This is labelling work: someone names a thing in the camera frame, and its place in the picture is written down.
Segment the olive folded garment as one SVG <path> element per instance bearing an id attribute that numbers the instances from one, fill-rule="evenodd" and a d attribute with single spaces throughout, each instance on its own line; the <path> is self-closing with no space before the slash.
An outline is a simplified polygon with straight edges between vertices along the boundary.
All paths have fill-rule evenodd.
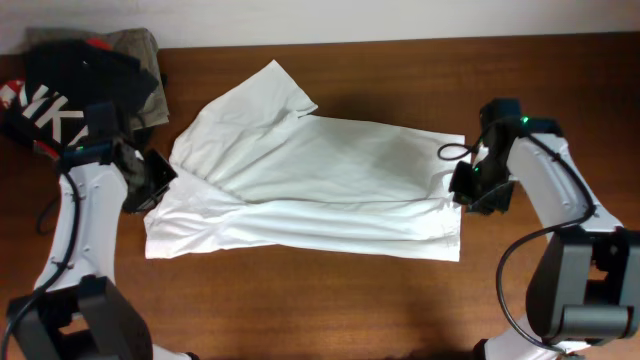
<path id="1" fill-rule="evenodd" d="M 84 107 L 111 102 L 135 128 L 169 121 L 158 45 L 146 28 L 94 33 L 29 28 L 24 54 L 27 79 Z"/>

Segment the black garment under stack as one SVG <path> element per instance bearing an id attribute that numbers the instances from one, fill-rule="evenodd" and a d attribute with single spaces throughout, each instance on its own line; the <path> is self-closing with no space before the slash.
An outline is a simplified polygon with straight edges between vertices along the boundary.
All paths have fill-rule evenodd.
<path id="1" fill-rule="evenodd" d="M 60 154 L 90 137 L 88 122 L 105 106 L 137 146 L 152 134 L 146 103 L 161 89 L 147 71 L 33 73 L 1 84 L 1 133 L 27 147 Z"/>

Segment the white t-shirt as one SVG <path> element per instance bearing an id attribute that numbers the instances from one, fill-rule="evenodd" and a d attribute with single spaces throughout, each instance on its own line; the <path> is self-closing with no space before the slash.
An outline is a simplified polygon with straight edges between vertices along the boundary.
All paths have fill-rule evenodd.
<path id="1" fill-rule="evenodd" d="M 207 104 L 175 140 L 176 172 L 145 217 L 145 255 L 283 245 L 458 261 L 460 136 L 321 117 L 276 62 Z"/>

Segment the black Nike t-shirt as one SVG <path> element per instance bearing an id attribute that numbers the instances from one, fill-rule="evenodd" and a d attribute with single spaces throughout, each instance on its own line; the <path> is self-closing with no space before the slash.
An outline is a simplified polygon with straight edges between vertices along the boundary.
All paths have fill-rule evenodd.
<path id="1" fill-rule="evenodd" d="M 59 153 L 84 141 L 95 105 L 114 110 L 130 135 L 145 123 L 143 107 L 160 85 L 139 59 L 97 38 L 46 42 L 23 60 L 25 77 L 3 84 L 1 134 L 26 148 L 42 142 Z"/>

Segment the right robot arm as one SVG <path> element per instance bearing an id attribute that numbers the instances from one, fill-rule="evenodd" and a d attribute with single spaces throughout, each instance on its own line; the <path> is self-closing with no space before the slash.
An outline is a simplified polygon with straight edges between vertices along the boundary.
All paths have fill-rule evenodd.
<path id="1" fill-rule="evenodd" d="M 496 269 L 496 293 L 510 327 L 480 340 L 475 359 L 577 359 L 583 349 L 639 330 L 639 234 L 598 201 L 580 174 L 558 123 L 525 115 L 515 98 L 495 98 L 479 112 L 481 134 L 451 159 L 449 190 L 471 213 L 509 209 L 522 185 L 541 229 L 512 243 Z M 526 291 L 520 320 L 508 309 L 503 272 L 525 243 L 548 244 Z"/>

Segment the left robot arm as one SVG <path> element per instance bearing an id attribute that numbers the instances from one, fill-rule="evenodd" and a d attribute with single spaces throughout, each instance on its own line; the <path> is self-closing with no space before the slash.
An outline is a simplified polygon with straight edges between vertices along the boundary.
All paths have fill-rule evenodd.
<path id="1" fill-rule="evenodd" d="M 192 359 L 155 344 L 115 284 L 121 213 L 158 204 L 176 172 L 157 152 L 147 161 L 111 103 L 84 111 L 88 137 L 55 158 L 60 210 L 33 291 L 12 299 L 1 356 L 15 341 L 28 360 Z"/>

